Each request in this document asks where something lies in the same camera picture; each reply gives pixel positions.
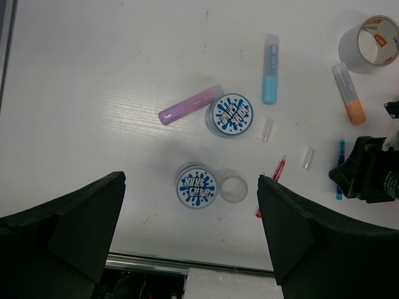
tin lid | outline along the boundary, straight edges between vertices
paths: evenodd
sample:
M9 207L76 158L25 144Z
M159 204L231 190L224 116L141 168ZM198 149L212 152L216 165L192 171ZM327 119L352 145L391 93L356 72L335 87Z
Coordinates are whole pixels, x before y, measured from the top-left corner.
M190 167L184 170L176 185L180 201L192 209L202 209L216 198L217 185L214 176L201 167Z
M251 125L254 111L251 103L242 95L229 93L212 105L215 129L225 135L244 133Z

table surface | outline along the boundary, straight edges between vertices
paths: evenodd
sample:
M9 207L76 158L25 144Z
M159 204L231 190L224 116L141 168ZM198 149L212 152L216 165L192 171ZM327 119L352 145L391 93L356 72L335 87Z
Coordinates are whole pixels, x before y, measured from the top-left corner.
M335 200L328 172L338 140L386 136L383 104L399 94L399 62L352 78L368 120L350 124L331 66L342 34L397 0L19 1L0 117L0 216L124 171L112 252L272 269L257 209L257 178L280 182L345 215L399 229L399 203ZM280 35L279 99L261 103L264 38ZM163 126L157 113L220 83L255 109L236 140L213 135L204 110ZM266 118L271 139L261 139ZM309 172L308 146L316 148ZM199 161L241 171L247 198L200 211L176 198L175 171Z

blue splash logo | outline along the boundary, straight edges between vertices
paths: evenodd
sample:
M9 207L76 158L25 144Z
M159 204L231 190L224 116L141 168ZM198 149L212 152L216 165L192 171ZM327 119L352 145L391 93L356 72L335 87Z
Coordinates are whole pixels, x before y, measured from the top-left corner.
M248 122L245 118L249 118L249 112L252 110L249 105L244 104L243 99L237 100L236 98L232 102L230 97L227 101L220 100L217 109L219 110L216 116L218 117L218 122L216 123L223 131L230 128L230 132L239 131L242 132L248 126Z
M199 176L189 174L181 179L183 185L179 187L180 193L186 198L188 206L199 207L209 203L214 197L214 178L205 176L201 173Z

pink marker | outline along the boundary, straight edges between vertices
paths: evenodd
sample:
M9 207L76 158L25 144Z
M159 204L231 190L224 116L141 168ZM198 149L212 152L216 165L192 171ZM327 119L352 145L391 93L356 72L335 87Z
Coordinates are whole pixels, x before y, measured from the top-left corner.
M220 85L216 85L211 87L203 92L200 92L197 95L188 98L172 107L167 108L159 112L158 117L162 125L169 125L173 123L175 120L179 120L180 118L189 115L191 112L194 112L198 109L201 109L210 103L213 103L216 100L219 100L224 95L223 89Z

tape roll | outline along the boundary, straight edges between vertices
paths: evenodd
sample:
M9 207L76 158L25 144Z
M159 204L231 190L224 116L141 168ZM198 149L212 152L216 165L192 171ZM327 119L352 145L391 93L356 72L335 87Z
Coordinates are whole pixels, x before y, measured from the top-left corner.
M247 182L237 171L232 169L224 169L219 172L218 189L220 196L233 204L243 201L248 194Z
M353 73L365 74L394 62L399 55L399 27L386 16L373 16L348 30L339 57Z

